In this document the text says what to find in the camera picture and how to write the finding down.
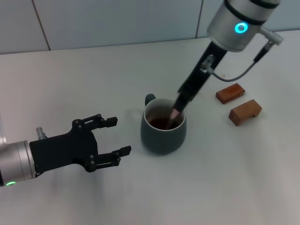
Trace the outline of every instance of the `blue indicator light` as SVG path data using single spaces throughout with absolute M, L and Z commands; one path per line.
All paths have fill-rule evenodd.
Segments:
M 245 33 L 248 30 L 248 24 L 246 24 L 245 22 L 240 22 L 235 26 L 234 30 L 238 34 Z

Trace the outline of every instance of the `white wall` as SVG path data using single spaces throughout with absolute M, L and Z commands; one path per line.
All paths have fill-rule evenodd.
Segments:
M 223 0 L 203 0 L 203 8 L 200 17 L 198 37 L 207 37 L 206 29 L 213 16 L 217 12 Z M 280 6 L 275 9 L 270 19 L 265 23 L 269 29 L 278 30 L 298 30 L 300 29 L 300 1 L 282 0 Z
M 35 0 L 51 50 L 195 38 L 201 0 Z
M 48 50 L 31 0 L 0 0 L 0 54 Z

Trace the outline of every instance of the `green indicator light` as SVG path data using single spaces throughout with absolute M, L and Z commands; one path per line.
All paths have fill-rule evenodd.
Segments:
M 14 184 L 15 184 L 15 181 L 12 181 L 12 182 L 7 183 L 6 185 L 10 186 L 10 185 L 14 185 Z

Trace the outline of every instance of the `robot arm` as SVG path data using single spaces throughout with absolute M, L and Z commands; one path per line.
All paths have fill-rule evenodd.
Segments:
M 235 81 L 245 75 L 273 45 L 282 42 L 282 37 L 263 27 L 280 2 L 281 0 L 224 0 L 207 29 L 211 43 L 191 75 L 180 87 L 174 109 L 182 112 L 210 75 L 225 82 Z M 217 76 L 214 69 L 226 53 L 243 51 L 256 33 L 263 34 L 269 41 L 258 53 L 252 65 L 235 79 L 225 80 Z
M 40 140 L 7 144 L 0 118 L 0 187 L 70 164 L 79 164 L 87 172 L 118 166 L 121 157 L 130 154 L 131 147 L 98 155 L 97 141 L 92 133 L 97 128 L 116 126 L 117 121 L 116 117 L 105 120 L 98 114 L 74 120 L 72 129 L 64 135 L 47 138 L 39 127 Z

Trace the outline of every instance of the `mug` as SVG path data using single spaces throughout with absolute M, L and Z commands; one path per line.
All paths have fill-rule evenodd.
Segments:
M 161 130 L 150 124 L 157 118 L 169 118 L 174 102 L 168 99 L 156 98 L 148 94 L 145 98 L 145 109 L 141 122 L 141 138 L 143 144 L 158 154 L 168 154 L 177 150 L 184 142 L 187 134 L 187 118 L 184 112 L 176 117 L 179 124 L 174 129 Z

